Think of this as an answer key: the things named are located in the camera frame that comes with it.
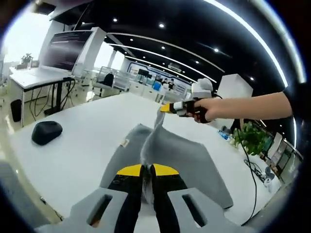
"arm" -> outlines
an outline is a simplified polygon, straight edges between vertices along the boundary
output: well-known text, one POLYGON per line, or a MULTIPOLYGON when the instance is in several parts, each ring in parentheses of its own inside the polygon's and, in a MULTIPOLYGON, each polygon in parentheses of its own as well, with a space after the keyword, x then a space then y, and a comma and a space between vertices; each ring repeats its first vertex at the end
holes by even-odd
POLYGON ((206 119, 279 119, 291 116, 290 102, 283 92, 270 95, 236 98, 236 99, 203 99, 195 103, 207 109, 206 119))

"green plant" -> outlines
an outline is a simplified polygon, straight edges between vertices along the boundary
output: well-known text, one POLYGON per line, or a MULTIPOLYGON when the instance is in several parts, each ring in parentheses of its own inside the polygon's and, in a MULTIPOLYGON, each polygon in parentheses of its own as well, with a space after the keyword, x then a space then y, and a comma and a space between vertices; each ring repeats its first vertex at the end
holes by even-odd
POLYGON ((238 135, 238 129, 233 132, 233 138, 236 143, 241 143, 245 148, 248 149, 247 153, 249 155, 260 154, 268 136, 265 131, 248 122, 243 125, 241 131, 239 131, 240 137, 238 135))
POLYGON ((27 53, 26 55, 24 55, 24 56, 21 58, 21 63, 22 63, 22 64, 30 63, 32 59, 33 59, 33 57, 31 56, 31 53, 27 53))

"floor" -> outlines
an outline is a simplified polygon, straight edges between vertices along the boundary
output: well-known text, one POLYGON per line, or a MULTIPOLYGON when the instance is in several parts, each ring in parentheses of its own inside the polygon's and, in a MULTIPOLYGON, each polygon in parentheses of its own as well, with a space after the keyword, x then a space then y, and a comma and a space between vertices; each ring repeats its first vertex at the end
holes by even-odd
MULTIPOLYGON (((68 99, 64 109, 71 108, 89 101, 94 101, 100 99, 95 95, 92 88, 84 87, 77 88, 74 90, 71 98, 68 99)), ((42 107, 44 107, 47 98, 38 99, 36 105, 36 114, 40 112, 42 107)), ((30 102, 25 103, 24 106, 24 125, 27 126, 35 121, 33 118, 30 108, 30 102)), ((34 101, 31 103, 31 110, 34 112, 34 101)), ((7 162, 11 165, 13 171, 15 171, 19 183, 21 184, 24 191, 30 197, 31 201, 35 204, 35 206, 39 209, 39 211, 45 216, 48 221, 51 223, 60 222, 61 216, 56 213, 49 205, 44 203, 44 200, 41 199, 39 194, 34 190, 31 186, 27 178, 25 177, 20 164, 14 156, 9 144, 9 135, 21 129, 21 122, 14 122, 10 110, 10 100, 8 94, 4 94, 0 96, 0 162, 7 162)), ((36 117, 36 120, 43 119, 44 113, 43 111, 36 117)))

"white table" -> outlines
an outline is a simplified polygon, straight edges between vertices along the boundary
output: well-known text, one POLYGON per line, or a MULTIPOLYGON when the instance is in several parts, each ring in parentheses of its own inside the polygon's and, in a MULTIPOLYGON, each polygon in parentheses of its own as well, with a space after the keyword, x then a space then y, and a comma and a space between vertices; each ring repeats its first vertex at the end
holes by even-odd
POLYGON ((24 100, 25 93, 40 87, 48 85, 57 85, 56 94, 56 108, 60 110, 60 98, 62 92, 63 78, 68 77, 69 74, 66 71, 47 70, 42 68, 28 69, 11 69, 10 75, 10 101, 21 99, 21 124, 24 126, 24 100))
MULTIPOLYGON (((68 217, 72 205, 98 188, 110 158, 129 131, 139 123, 153 127, 158 108, 158 103, 131 93, 86 103, 44 119, 63 127, 61 136, 49 144, 40 147, 31 141, 34 123, 11 136, 12 148, 37 192, 52 208, 68 217)), ((250 217, 255 198, 250 169, 243 161, 245 155, 226 142, 215 128, 191 118, 166 115, 163 127, 205 145, 234 202, 225 216, 236 224, 244 223, 250 217)), ((263 161, 256 162, 266 167, 263 161)), ((272 193, 257 177, 256 180, 255 213, 279 188, 278 179, 274 179, 272 193)), ((156 225, 156 217, 149 216, 148 222, 156 225)))

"black computer mouse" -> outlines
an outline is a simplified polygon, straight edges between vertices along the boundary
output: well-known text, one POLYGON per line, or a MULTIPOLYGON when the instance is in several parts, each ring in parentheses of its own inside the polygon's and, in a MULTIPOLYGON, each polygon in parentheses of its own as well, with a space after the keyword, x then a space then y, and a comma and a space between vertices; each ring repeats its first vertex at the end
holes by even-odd
POLYGON ((57 138, 63 131, 60 124, 55 121, 42 121, 36 124, 31 139, 38 145, 46 145, 57 138))

